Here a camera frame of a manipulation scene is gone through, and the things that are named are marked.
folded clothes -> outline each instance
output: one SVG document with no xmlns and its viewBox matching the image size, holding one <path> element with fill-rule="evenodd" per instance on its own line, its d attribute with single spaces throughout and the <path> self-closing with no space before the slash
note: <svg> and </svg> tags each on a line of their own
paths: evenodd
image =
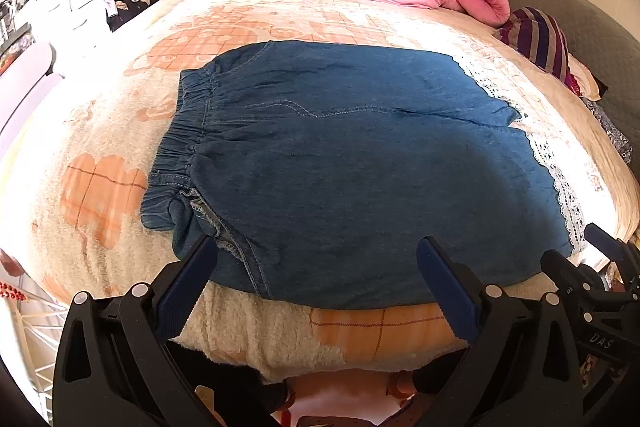
<svg viewBox="0 0 640 427">
<path fill-rule="evenodd" d="M 428 234 L 508 286 L 572 252 L 517 117 L 448 55 L 250 44 L 182 72 L 142 223 L 173 230 L 179 257 L 216 237 L 223 286 L 323 309 L 433 301 Z"/>
</svg>

gray headboard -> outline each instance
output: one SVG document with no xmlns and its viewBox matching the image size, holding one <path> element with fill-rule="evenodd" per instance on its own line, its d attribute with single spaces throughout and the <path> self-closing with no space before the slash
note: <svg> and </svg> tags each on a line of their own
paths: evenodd
<svg viewBox="0 0 640 427">
<path fill-rule="evenodd" d="M 600 104 L 634 147 L 631 170 L 640 179 L 640 41 L 587 0 L 509 0 L 511 11 L 537 8 L 564 31 L 569 52 L 609 90 Z"/>
</svg>

elastic waistband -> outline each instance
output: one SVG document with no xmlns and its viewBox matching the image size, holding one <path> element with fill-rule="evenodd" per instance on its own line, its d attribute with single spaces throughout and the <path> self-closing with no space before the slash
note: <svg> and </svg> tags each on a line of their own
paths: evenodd
<svg viewBox="0 0 640 427">
<path fill-rule="evenodd" d="M 181 190 L 193 188 L 188 167 L 194 147 L 204 135 L 204 122 L 215 89 L 213 67 L 210 62 L 199 70 L 180 73 L 176 113 L 158 147 L 148 176 L 149 188 L 142 200 L 142 223 L 148 229 L 173 230 L 170 204 Z"/>
</svg>

pillow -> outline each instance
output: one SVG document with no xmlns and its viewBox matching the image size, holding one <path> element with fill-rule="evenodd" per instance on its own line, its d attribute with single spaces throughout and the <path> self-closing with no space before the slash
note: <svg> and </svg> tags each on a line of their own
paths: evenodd
<svg viewBox="0 0 640 427">
<path fill-rule="evenodd" d="M 521 8 L 494 35 L 580 96 L 578 83 L 569 70 L 566 38 L 553 17 L 535 8 Z"/>
<path fill-rule="evenodd" d="M 589 71 L 589 68 L 569 53 L 569 70 L 574 76 L 582 96 L 591 102 L 597 102 L 602 98 L 600 94 L 600 86 L 596 79 Z"/>
<path fill-rule="evenodd" d="M 509 0 L 535 6 L 555 18 L 569 51 L 607 86 L 600 102 L 615 126 L 640 148 L 640 41 L 587 0 Z M 631 161 L 640 179 L 640 155 Z"/>
</svg>

white dresser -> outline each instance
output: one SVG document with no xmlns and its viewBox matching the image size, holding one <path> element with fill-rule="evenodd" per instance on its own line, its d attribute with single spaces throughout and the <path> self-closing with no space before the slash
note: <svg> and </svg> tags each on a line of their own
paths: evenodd
<svg viewBox="0 0 640 427">
<path fill-rule="evenodd" d="M 53 71 L 62 75 L 111 33 L 104 0 L 30 0 L 15 15 L 15 27 L 27 22 L 37 41 L 53 47 Z"/>
</svg>

